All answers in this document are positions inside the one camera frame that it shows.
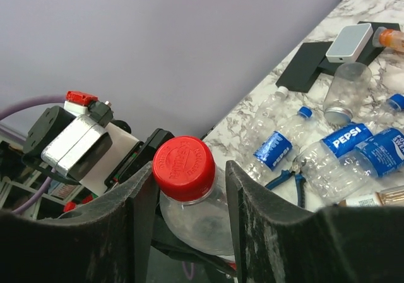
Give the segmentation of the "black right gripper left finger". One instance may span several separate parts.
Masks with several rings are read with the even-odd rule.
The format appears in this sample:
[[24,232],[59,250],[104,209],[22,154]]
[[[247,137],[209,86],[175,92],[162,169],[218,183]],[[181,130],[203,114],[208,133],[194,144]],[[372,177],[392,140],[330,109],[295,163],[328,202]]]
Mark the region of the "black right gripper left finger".
[[144,282],[157,196],[146,164],[56,219],[1,212],[1,281]]

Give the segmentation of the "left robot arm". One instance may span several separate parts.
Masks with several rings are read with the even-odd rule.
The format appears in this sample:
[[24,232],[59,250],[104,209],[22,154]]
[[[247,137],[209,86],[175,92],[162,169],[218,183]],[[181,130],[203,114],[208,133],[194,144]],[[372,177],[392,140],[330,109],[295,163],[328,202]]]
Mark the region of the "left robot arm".
[[157,128],[145,141],[137,139],[103,102],[92,102],[78,115],[53,106],[28,132],[22,161],[54,181],[80,184],[101,196],[127,181],[171,138]]

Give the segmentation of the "Starbucks coffee bottle green cap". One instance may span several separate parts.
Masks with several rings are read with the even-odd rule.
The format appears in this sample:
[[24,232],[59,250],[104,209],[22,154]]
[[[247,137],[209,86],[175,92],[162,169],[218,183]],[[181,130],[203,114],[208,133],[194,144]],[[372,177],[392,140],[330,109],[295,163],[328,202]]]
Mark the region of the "Starbucks coffee bottle green cap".
[[338,203],[340,207],[383,207],[383,206],[403,206],[403,186],[398,186],[386,190],[348,198]]

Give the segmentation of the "red label water bottle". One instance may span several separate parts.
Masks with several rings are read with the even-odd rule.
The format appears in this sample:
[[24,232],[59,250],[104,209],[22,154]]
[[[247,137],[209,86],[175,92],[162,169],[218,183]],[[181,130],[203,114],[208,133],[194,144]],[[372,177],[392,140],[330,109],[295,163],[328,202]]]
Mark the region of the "red label water bottle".
[[190,247],[235,264],[225,173],[205,142],[176,136],[156,152],[153,177],[170,231]]

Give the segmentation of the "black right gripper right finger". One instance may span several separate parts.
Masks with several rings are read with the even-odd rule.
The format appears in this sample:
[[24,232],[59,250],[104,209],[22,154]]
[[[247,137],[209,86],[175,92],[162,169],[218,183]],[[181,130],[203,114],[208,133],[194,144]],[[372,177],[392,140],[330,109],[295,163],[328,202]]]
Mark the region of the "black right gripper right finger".
[[239,282],[402,282],[401,207],[300,208],[225,166]]

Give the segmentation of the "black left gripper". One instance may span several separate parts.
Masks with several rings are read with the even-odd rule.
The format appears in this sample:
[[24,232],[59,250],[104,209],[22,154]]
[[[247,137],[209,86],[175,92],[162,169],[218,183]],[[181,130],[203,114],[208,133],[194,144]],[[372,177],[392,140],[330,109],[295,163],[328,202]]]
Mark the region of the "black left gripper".
[[174,135],[165,129],[157,128],[145,142],[139,141],[132,147],[122,161],[118,163],[112,173],[105,179],[107,190],[127,181],[146,163],[153,160],[156,151]]

